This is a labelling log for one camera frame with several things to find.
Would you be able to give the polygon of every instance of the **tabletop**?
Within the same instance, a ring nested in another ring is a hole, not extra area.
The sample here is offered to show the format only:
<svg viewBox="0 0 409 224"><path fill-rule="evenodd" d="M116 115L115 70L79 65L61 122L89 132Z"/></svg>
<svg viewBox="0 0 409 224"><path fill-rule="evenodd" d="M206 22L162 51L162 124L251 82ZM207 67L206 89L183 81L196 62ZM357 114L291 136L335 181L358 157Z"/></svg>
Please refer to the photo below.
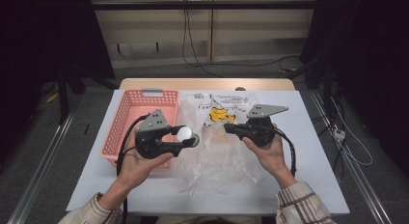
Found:
<svg viewBox="0 0 409 224"><path fill-rule="evenodd" d="M247 91L235 91L237 87ZM111 100L104 121L98 132L92 151L84 167L67 210L83 205L95 194L104 191L115 179L115 169L99 151L115 116L119 101L126 89L172 88L179 89L182 96L209 93L213 95L249 96L254 94L258 102L285 105L288 111L274 115L274 121L291 138L297 154L298 181L307 182L321 197L332 214L349 213L331 165L320 145L303 100L286 79L239 79L239 78L129 78L125 79ZM289 149L284 146L286 162L290 162ZM172 172L162 170L153 173L128 196L128 211L142 215L185 214L240 214L271 215L277 209L276 193L280 187L270 175L255 186L236 183L227 191L216 191L203 179L195 189L194 196L175 188Z"/></svg>

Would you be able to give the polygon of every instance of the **dark background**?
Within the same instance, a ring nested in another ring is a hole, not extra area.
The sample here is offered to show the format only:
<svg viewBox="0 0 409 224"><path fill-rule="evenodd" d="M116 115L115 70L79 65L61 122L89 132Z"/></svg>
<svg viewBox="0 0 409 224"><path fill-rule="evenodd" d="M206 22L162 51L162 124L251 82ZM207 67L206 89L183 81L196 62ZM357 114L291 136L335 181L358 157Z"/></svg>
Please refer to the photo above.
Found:
<svg viewBox="0 0 409 224"><path fill-rule="evenodd" d="M60 70L68 78L87 76L72 66L98 77L114 77L93 11L38 7L36 1L0 1L0 160L36 109L41 86L57 80ZM323 66L329 66L369 131L409 175L405 138L409 134L409 0L356 1L345 0L346 10L315 11L301 59L307 63L324 53L324 62L307 72L314 82L310 86L320 81Z"/></svg>
<svg viewBox="0 0 409 224"><path fill-rule="evenodd" d="M40 7L38 1L91 3L0 0L0 162L35 111L41 86L56 81L61 70L77 93L83 88L75 78L114 77L94 11Z"/></svg>
<svg viewBox="0 0 409 224"><path fill-rule="evenodd" d="M323 64L307 72L308 84L316 87L328 66L368 130L409 176L409 0L346 2L341 26L341 10L314 13L301 59L306 63L323 50L328 54Z"/></svg>

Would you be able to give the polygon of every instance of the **cord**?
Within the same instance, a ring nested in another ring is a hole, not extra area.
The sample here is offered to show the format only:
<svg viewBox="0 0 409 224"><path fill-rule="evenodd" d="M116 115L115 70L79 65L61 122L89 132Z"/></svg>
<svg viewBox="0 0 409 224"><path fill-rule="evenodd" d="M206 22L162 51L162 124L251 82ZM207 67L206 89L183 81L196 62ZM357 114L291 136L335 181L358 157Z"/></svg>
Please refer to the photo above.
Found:
<svg viewBox="0 0 409 224"><path fill-rule="evenodd" d="M349 151L347 151L347 150L345 149L345 147L344 147L343 144L340 142L340 140L337 140L336 142L338 142L338 143L340 144L340 147L345 151L345 153L346 153L349 157L351 157L355 162L357 162L357 163L359 163L359 164L362 164L362 165L366 165L366 166L370 165L370 164L373 162L373 159L372 159L372 155L370 154L369 150L367 149L367 147L365 147L365 145L358 139L358 137L355 136L355 134L354 134L354 133L349 129L349 127L346 125L344 119L343 119L342 116L341 116L341 112L340 112L340 110L338 109L337 105L335 104L335 101L334 101L333 98L331 98L331 101L334 103L335 108L337 109L338 114L340 115L341 121L342 121L342 123L345 125L345 128L349 131L349 133L351 133L351 135L361 144L361 146L362 146L362 147L364 148L364 150L367 152L367 154L368 154L368 156L369 156L369 158L370 158L369 163L364 163L364 162L358 160L357 158L355 158L355 157L352 155L352 153L350 153Z"/></svg>
<svg viewBox="0 0 409 224"><path fill-rule="evenodd" d="M148 116L149 116L149 114L148 114L148 115L145 115L145 116L139 117L138 119L136 119L136 120L130 125L129 129L127 130L126 135L125 135L125 137L123 138L123 143L121 144L120 152L118 153L117 176L120 175L121 168L123 167L123 159L124 159L125 154L126 154L129 150L131 150L131 149L136 149L136 147L132 147L132 148L126 150L126 151L123 151L123 150L125 149L126 141L127 141L128 137L129 137L130 132L132 131L132 129L133 129L140 121L145 120ZM125 198L125 199L123 200L123 222L122 222L122 224L125 224L125 223L126 223L126 218L127 218L127 198Z"/></svg>
<svg viewBox="0 0 409 224"><path fill-rule="evenodd" d="M337 142L336 142L335 138L333 138L333 141L334 141L335 146L337 146ZM341 180L343 181L343 175L344 175L345 170L344 170L344 165L343 165L343 159L341 157L342 150L343 150L343 148L339 148L338 151L337 151L337 155L335 157L334 164L333 164L333 172L335 173L335 170L336 170L337 164L338 164L338 159L340 159L341 160Z"/></svg>
<svg viewBox="0 0 409 224"><path fill-rule="evenodd" d="M278 135L280 135L281 137L283 137L283 138L288 142L288 144L289 144L289 149L290 149L290 151L291 151L291 169L290 169L290 171L291 171L292 176L295 177L295 172L297 171L297 168L296 168L296 166L295 166L295 165L296 165L296 158L295 158L294 145L293 145L292 142L288 139L288 137L286 137L286 135L283 133L282 130L280 130L280 129L276 128L276 127L274 127L274 130L276 131L276 133L277 133Z"/></svg>
<svg viewBox="0 0 409 224"><path fill-rule="evenodd" d="M327 129L331 129L333 126L333 123L335 121L336 116L334 116L334 118L331 119L330 123L328 124L328 126L326 126L324 129L322 129L317 136L320 136L322 133L324 133Z"/></svg>
<svg viewBox="0 0 409 224"><path fill-rule="evenodd" d="M311 118L311 122L313 122L313 124L319 122L321 119L325 118L326 116L318 116L315 118Z"/></svg>
<svg viewBox="0 0 409 224"><path fill-rule="evenodd" d="M184 54L185 43L186 43L186 30L189 32L190 44L191 44L191 47L192 47L192 50L193 50L193 55L195 56L195 60L196 60L196 62L197 62L198 65L189 63L189 62L187 62L187 60L186 60L186 57L185 57L185 54ZM198 58L197 58L195 48L194 48L194 46L193 46L193 38L192 38L192 34L191 34L191 29L190 29L190 17L189 17L189 12L188 12L187 10L184 11L184 34L183 34L182 55L183 55L183 61L186 63L186 65L191 66L191 67L200 67L200 68L202 68L202 70L204 70L205 72L207 72L207 73L209 73L209 74L211 74L211 75L217 76L217 77L223 77L223 76L217 75L217 74L212 73L212 72L209 72L209 71L205 70L205 69L203 68L203 66L262 67L262 66L272 65L272 64L275 64L275 63L279 63L279 64L280 64L281 61L283 61L283 60L285 60L285 59L289 59L289 58L298 58L298 59L300 58L299 56L295 56L295 55L292 56L292 55L291 55L291 56L282 57L282 58L280 58L279 60L275 60L275 61L268 62L268 63L250 64L250 65L246 65L246 64L234 64L234 63L206 63L206 64L200 63L199 60L198 60Z"/></svg>
<svg viewBox="0 0 409 224"><path fill-rule="evenodd" d="M185 220L185 221L181 221L181 222L178 222L178 223L175 223L175 224L182 224L182 223L191 222L191 221L195 221L195 220L199 221L200 219L201 219L201 217L195 217L195 218Z"/></svg>
<svg viewBox="0 0 409 224"><path fill-rule="evenodd" d="M207 72L207 73L210 74L210 75L213 75L213 76L216 76L216 77L220 77L220 78L224 78L223 76L221 76L221 75L219 75L219 74L216 74L216 73L207 71L207 70L201 65L201 63L199 62L198 57L196 56L195 47L193 46L192 34L191 34L191 32L190 32L189 11L187 11L187 10L184 11L184 35L183 35L183 60L184 60L184 62L185 62L187 65L189 65L189 63L186 61L186 58L185 58L185 56L184 56L184 44L185 44L185 42L186 42L186 19L187 19L187 27L188 27L188 30L189 30L190 45L192 46L193 55L195 56L196 62L198 63L199 67L200 67L203 71Z"/></svg>
<svg viewBox="0 0 409 224"><path fill-rule="evenodd" d="M283 72L283 68L281 66L281 61L279 61L279 70L280 70L280 72L279 72L279 75L277 76L277 78L280 78L280 76L281 76L281 74Z"/></svg>

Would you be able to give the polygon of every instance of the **striped sleeve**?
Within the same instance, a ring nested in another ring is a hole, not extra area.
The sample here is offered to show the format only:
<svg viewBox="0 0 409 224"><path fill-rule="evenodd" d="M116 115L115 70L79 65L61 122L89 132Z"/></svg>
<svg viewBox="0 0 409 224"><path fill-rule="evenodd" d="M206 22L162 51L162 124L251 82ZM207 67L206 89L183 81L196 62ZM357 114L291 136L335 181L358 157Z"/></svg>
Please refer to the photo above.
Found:
<svg viewBox="0 0 409 224"><path fill-rule="evenodd" d="M97 193L84 207L69 212L59 224L96 224L106 223L115 224L118 223L121 216L121 210L105 210L102 208L98 199L102 194Z"/></svg>
<svg viewBox="0 0 409 224"><path fill-rule="evenodd" d="M277 194L277 223L335 223L321 199L306 182L298 182Z"/></svg>

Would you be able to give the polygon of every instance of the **left hand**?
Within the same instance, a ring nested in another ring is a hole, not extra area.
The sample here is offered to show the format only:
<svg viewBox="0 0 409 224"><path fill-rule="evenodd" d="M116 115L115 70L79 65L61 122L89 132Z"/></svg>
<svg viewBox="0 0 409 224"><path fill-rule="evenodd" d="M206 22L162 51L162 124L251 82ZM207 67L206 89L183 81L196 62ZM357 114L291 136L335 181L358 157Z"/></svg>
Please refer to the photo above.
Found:
<svg viewBox="0 0 409 224"><path fill-rule="evenodd" d="M135 147L136 132L132 130L125 144L125 150ZM162 154L157 158L146 159L138 154L136 149L128 151L123 159L123 166L117 181L128 188L135 188L144 182L150 171L154 168L166 163L174 156L170 153Z"/></svg>
<svg viewBox="0 0 409 224"><path fill-rule="evenodd" d="M135 130L129 134L125 150L135 147ZM145 159L136 150L128 151L123 158L120 175L111 184L108 191L99 199L99 204L106 210L120 208L127 194L144 182L150 171L174 157L172 154L162 154L157 158Z"/></svg>

